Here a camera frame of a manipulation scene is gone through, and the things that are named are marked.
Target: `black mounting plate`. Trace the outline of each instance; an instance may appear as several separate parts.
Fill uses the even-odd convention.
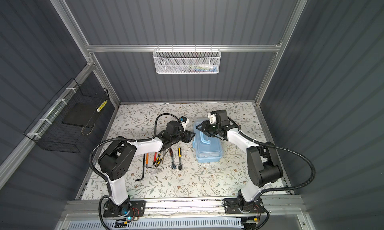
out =
[[[230,205],[234,206],[237,204],[237,198],[227,198],[227,199],[223,199],[223,201],[228,201]],[[265,211],[258,205],[263,205],[263,201],[261,198],[257,199],[255,201],[255,207],[253,209],[251,209],[249,212],[247,213],[264,213]],[[225,207],[225,214],[243,214],[244,212],[241,212],[240,209],[238,207],[231,207],[231,206],[228,206],[228,207]]]
[[[137,208],[139,210],[139,217],[144,216],[146,201],[131,201],[131,204],[132,204],[132,207]],[[103,217],[118,217],[116,215],[116,213],[113,212],[113,208],[109,206],[109,202],[107,202],[105,206],[108,209],[104,210]]]

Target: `white wire basket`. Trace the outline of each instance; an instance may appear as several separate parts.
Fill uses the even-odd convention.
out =
[[[210,51],[153,50],[156,73],[159,74],[217,74],[220,49]]]

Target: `wire mesh basket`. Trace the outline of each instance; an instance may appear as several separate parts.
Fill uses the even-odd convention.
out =
[[[156,73],[159,74],[217,74],[221,52],[153,50]]]
[[[80,153],[97,125],[102,108],[108,103],[108,90],[89,85],[76,85],[59,101],[42,121],[36,132],[24,135],[43,150]]]

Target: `flower pattern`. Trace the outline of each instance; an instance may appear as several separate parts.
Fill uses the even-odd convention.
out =
[[[187,130],[195,131],[193,124],[197,118],[206,118],[207,113],[214,110],[227,110],[242,130],[258,141],[266,141],[264,133],[251,102],[235,103],[179,103],[179,104],[133,104],[121,105],[114,119],[108,138],[124,136],[131,139],[151,137],[154,132],[154,121],[161,113],[172,113],[177,117],[185,116],[190,119]],[[157,132],[164,130],[172,120],[161,117],[157,123]],[[167,168],[156,174],[150,174],[151,169],[145,169],[144,179],[136,182],[142,174],[142,156],[137,156],[125,174],[126,189],[131,199],[140,198],[170,198],[170,197],[213,197],[236,195],[249,180],[247,156],[234,144],[221,141],[223,157],[219,162],[198,163],[192,142],[179,142],[172,146],[175,163],[178,165],[177,148],[181,147],[183,169]],[[154,153],[149,154],[149,162],[153,162]],[[167,154],[160,166],[171,164]],[[271,187],[283,187],[281,179]],[[101,177],[92,173],[82,196],[82,199],[100,199],[108,194],[105,182]],[[287,194],[285,191],[268,192],[266,194]]]

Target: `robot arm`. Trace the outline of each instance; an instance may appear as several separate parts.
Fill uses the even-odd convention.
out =
[[[116,213],[124,215],[126,205],[129,205],[129,196],[126,191],[124,175],[131,165],[135,156],[143,155],[149,152],[164,151],[173,144],[182,141],[190,142],[195,133],[185,130],[189,119],[181,117],[180,122],[170,121],[164,131],[161,131],[156,137],[144,141],[112,141],[108,148],[98,159],[101,171],[108,178],[107,188],[109,198],[116,208]]]
[[[251,138],[240,130],[240,126],[227,116],[226,110],[211,112],[208,117],[209,120],[196,127],[199,131],[209,137],[229,141],[247,154],[248,174],[251,181],[248,181],[238,194],[239,207],[246,210],[248,202],[253,203],[263,189],[283,176],[277,151],[250,141]],[[260,156],[267,160],[262,162]]]

